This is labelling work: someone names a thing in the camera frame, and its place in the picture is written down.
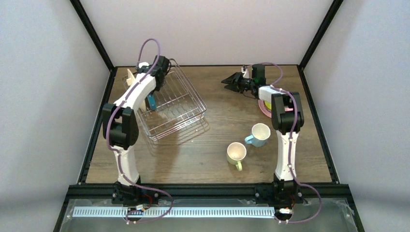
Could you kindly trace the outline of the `lime green bowl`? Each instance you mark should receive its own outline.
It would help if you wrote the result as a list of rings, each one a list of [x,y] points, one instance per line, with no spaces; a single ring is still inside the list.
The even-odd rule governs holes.
[[[271,109],[272,109],[271,103],[264,101],[264,107],[267,111],[271,112]]]

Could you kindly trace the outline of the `pink round plate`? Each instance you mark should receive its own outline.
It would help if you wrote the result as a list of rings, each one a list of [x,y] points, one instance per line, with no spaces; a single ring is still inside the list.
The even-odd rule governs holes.
[[[274,116],[274,118],[280,119],[281,116],[285,115],[287,112],[293,111],[293,103],[282,98],[277,98],[276,100],[273,99],[271,105],[272,109],[271,112],[269,112],[264,107],[264,100],[258,100],[258,106],[261,112],[269,118]]]

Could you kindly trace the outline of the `bamboo pattern square plate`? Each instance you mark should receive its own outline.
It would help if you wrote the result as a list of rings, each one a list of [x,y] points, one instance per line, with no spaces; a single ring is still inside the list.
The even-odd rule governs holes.
[[[134,74],[131,72],[130,69],[127,69],[127,79],[126,79],[126,84],[128,87],[130,87],[135,81],[135,76]]]

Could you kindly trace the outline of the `teal polka dot plate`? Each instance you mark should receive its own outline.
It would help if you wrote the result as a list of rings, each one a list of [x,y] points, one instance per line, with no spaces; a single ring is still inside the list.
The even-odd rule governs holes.
[[[156,100],[153,95],[153,92],[149,93],[146,97],[146,107],[149,110],[153,110],[153,111],[157,110]]]

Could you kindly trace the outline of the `metal wire dish rack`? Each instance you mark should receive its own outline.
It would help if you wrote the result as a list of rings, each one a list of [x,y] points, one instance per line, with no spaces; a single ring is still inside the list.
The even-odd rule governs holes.
[[[157,110],[147,109],[145,102],[136,113],[139,125],[153,141],[193,126],[206,111],[206,104],[175,59],[170,59],[170,66],[164,85],[153,92]]]

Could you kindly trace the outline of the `light blue mug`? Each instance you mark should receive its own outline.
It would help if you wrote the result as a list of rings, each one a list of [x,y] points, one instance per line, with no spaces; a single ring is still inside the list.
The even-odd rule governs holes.
[[[266,124],[257,123],[252,126],[251,133],[244,139],[244,142],[254,147],[261,147],[265,145],[270,135],[271,130]]]

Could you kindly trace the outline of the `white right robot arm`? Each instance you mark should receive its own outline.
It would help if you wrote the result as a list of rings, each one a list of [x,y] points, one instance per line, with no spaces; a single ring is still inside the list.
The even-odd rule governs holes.
[[[295,171],[296,143],[304,125],[304,114],[298,92],[276,86],[279,80],[268,84],[265,76],[267,63],[244,65],[240,72],[223,79],[225,89],[244,93],[250,91],[259,107],[270,116],[278,139],[278,160],[275,182],[281,191],[295,189],[301,182]]]

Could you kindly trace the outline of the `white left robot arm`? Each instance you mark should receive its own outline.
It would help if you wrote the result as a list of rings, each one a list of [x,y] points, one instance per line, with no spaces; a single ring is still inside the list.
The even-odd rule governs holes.
[[[124,186],[139,187],[140,175],[136,169],[134,148],[139,136],[136,111],[145,106],[152,107],[147,98],[160,90],[169,67],[168,58],[156,56],[153,64],[143,62],[136,67],[136,72],[128,70],[126,92],[114,103],[103,106],[103,136],[108,149],[116,157],[117,180]]]

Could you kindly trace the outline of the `pale green mug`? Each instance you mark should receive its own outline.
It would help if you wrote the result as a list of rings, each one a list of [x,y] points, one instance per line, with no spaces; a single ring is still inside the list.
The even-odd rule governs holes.
[[[246,155],[247,149],[242,143],[234,142],[227,147],[226,159],[231,165],[234,165],[238,171],[243,170],[242,161]]]

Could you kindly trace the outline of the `black aluminium frame rail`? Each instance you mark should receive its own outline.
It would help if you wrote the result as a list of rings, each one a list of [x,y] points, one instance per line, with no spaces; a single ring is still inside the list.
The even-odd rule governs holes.
[[[204,199],[204,198],[224,198],[224,199],[255,199],[256,203],[266,203],[270,206],[285,206],[291,202],[289,196],[283,201],[279,201],[276,185],[273,183],[255,183],[255,184],[149,184],[150,187],[162,189],[168,192],[176,199]],[[350,188],[347,184],[336,183],[311,183],[321,195],[325,198],[345,198],[348,206],[353,210],[354,226],[357,230],[363,232],[365,229],[361,223],[357,208]],[[112,199],[116,184],[98,183],[88,184],[80,183],[70,185],[57,219],[54,231],[58,232],[63,223],[64,213],[67,210],[68,202],[71,199]]]

